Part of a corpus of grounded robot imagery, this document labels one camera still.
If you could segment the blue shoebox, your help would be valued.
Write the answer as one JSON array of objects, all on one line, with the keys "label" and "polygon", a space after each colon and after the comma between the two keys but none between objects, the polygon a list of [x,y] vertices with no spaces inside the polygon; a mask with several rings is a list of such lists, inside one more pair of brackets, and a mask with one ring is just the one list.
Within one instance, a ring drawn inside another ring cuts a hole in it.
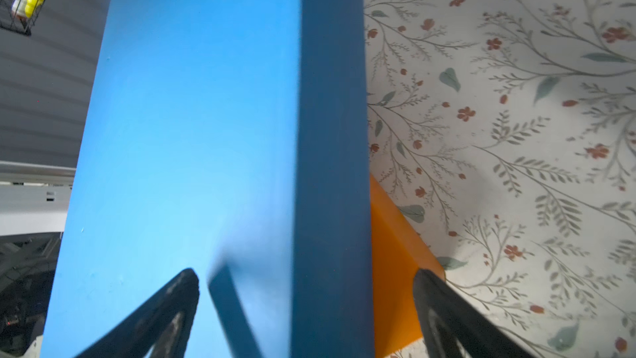
[{"label": "blue shoebox", "polygon": [[371,357],[363,0],[111,0],[43,336],[184,269],[188,357]]}]

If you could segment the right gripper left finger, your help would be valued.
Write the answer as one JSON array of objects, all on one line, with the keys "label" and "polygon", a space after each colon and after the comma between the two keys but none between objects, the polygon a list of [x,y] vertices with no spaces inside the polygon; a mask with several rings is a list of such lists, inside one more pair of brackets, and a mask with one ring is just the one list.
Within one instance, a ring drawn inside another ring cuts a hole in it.
[{"label": "right gripper left finger", "polygon": [[79,356],[185,356],[199,297],[199,279],[186,268]]}]

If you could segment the orange shoebox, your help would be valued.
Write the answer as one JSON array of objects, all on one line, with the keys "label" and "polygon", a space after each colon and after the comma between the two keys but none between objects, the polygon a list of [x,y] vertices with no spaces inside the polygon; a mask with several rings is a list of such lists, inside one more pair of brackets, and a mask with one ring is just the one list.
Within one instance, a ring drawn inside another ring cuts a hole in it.
[{"label": "orange shoebox", "polygon": [[386,191],[369,178],[373,250],[374,347],[391,356],[422,337],[412,296],[419,269],[445,270]]}]

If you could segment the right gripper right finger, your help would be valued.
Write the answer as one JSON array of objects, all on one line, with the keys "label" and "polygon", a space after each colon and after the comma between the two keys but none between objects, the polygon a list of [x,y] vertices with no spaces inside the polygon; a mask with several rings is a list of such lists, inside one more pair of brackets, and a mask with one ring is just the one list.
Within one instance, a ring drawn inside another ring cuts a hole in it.
[{"label": "right gripper right finger", "polygon": [[428,269],[414,276],[413,300],[430,357],[530,356]]}]

